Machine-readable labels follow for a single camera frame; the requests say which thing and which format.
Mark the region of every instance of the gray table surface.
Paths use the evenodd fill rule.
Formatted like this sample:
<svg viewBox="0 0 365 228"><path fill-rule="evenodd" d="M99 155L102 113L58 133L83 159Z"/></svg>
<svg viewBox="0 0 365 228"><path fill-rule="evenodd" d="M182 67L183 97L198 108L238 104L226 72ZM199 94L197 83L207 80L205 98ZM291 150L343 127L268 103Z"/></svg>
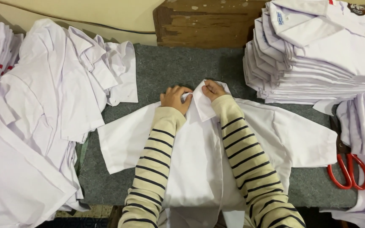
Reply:
<svg viewBox="0 0 365 228"><path fill-rule="evenodd" d="M139 103L107 106L105 123L112 122L148 104L159 101L159 94L175 84L194 89L203 79L227 83L234 97L263 103L256 91L245 84L243 49L168 48L135 45ZM312 106L272 104L292 111L311 121L329 127L329 118ZM338 166L335 176L344 182ZM127 169L109 175L99 147L97 131L90 134L79 181L84 191L82 202L88 204L123 205L132 185L135 171ZM352 207L357 202L355 190L338 189L329 179L326 168L293 168L289 200L294 206Z"/></svg>

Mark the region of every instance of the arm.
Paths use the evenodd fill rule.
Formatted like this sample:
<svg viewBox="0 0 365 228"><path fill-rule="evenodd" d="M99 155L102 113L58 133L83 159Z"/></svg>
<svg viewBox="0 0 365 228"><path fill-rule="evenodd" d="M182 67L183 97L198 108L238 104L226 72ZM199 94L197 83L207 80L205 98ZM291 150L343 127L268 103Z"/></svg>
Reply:
<svg viewBox="0 0 365 228"><path fill-rule="evenodd" d="M220 118L223 144L237 187L246 199L250 222L257 228L305 227L302 217L288 203L278 175L247 126L242 110L232 96L214 83L206 83L203 91Z"/></svg>
<svg viewBox="0 0 365 228"><path fill-rule="evenodd" d="M180 96L191 92L185 87L175 86L160 95L161 107L155 111L152 130L146 141L136 169L132 187L125 199L119 228L157 227L170 171L170 159L174 136L185 123L192 95L182 104Z"/></svg>

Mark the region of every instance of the black cable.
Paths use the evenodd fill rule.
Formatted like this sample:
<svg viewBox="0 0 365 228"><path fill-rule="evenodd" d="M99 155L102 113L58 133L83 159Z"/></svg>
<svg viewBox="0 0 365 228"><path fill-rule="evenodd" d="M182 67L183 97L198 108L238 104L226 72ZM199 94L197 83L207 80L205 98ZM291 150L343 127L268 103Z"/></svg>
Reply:
<svg viewBox="0 0 365 228"><path fill-rule="evenodd" d="M156 34L156 32L144 32L144 31L126 30L126 29L121 29L121 28L119 29L119 28L115 28L115 27L108 26L108 25L104 25L104 24L100 24L100 23L85 22L85 21L78 21L78 20L73 20L73 19L69 19L69 18L62 18L62 17L58 17L58 16L53 16L53 15L50 15L50 14L47 14L47 13L41 13L41 12L34 11L34 10L31 10L31 9L27 9L27 8L23 8L23 7L20 7L20 6L16 6L16 5L13 5L11 3L4 3L4 2L1 2L1 1L0 1L0 4L4 4L4 5L7 5L7 6L15 7L15 8L18 8L18 9L22 9L22 10L25 10L25 11L28 11L28 12L31 12L31 13L36 13L36 14L39 14L39 15L42 15L42 16L45 16L45 17L56 18L56 19L65 20L65 21L69 21L69 22L84 23L84 24L89 24L89 25L99 26L99 27L103 27L103 28L114 29L114 30L118 30L118 31L128 32L128 33Z"/></svg>

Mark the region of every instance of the shirt patch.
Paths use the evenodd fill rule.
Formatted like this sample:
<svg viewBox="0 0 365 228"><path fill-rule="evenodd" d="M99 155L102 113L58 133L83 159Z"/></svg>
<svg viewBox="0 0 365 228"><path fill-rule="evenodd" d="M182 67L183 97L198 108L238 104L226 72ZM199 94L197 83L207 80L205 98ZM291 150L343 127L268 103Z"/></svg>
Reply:
<svg viewBox="0 0 365 228"><path fill-rule="evenodd" d="M266 34L264 33L264 31L263 31L263 40L264 40L264 42L268 43L267 42L267 37L266 37Z"/></svg>
<svg viewBox="0 0 365 228"><path fill-rule="evenodd" d="M361 5L348 3L347 8L349 8L350 12L356 14L357 16L365 15L365 7Z"/></svg>
<svg viewBox="0 0 365 228"><path fill-rule="evenodd" d="M279 25L283 25L284 24L283 16L279 12L277 12L277 21L278 21L278 24Z"/></svg>

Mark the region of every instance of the red scissors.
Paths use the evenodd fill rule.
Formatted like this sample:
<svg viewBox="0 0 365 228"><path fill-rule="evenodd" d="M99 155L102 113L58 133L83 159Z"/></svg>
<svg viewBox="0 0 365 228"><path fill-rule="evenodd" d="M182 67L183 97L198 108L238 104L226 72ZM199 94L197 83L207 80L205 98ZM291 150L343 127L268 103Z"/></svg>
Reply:
<svg viewBox="0 0 365 228"><path fill-rule="evenodd" d="M331 128L333 131L337 132L337 140L336 140L336 152L337 152L337 162L340 165L340 168L342 169L342 173L346 179L346 185L340 184L332 172L332 165L328 165L328 174L330 179L341 189L351 189L354 187L357 190L364 190L365 189L365 164L357 157L357 155L354 155L351 153L351 148L343 144L343 142L340 140L340 130L337 127L335 120L337 121L337 118L331 117ZM346 160L347 160L347 168L343 163L342 155L346 154ZM364 183L361 186L358 186L355 179L354 179L354 169L353 169L353 160L355 160L358 165L362 168L362 171L364 172Z"/></svg>

